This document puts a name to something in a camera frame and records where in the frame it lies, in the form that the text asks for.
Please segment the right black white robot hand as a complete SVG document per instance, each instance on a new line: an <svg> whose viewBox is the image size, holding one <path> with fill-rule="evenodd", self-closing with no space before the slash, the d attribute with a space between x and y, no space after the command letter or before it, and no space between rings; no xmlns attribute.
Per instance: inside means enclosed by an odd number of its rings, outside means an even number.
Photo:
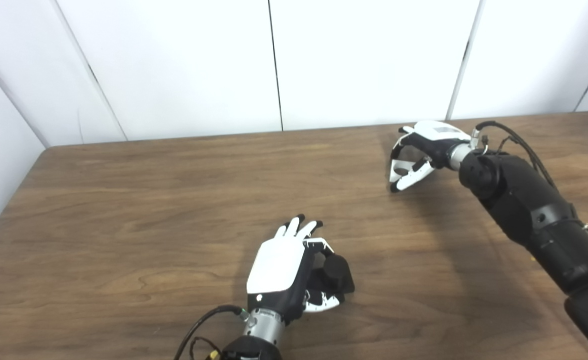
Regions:
<svg viewBox="0 0 588 360"><path fill-rule="evenodd" d="M447 168L458 171L464 158L475 150L472 137L443 121L423 120L399 128L402 134L390 154L390 191L398 193L424 180L433 171ZM423 153L415 162L400 159L408 147Z"/></svg>

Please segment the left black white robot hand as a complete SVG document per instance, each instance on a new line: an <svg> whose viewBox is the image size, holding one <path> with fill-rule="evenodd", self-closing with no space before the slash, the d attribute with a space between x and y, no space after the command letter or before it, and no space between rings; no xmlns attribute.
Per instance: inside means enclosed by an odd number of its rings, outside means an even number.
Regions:
<svg viewBox="0 0 588 360"><path fill-rule="evenodd" d="M304 221L305 215L296 215L260 244L246 283L249 312L270 310L289 325L303 313L342 305L353 290L351 275L340 273L331 280L326 269L340 256L326 239L315 237L323 222Z"/></svg>

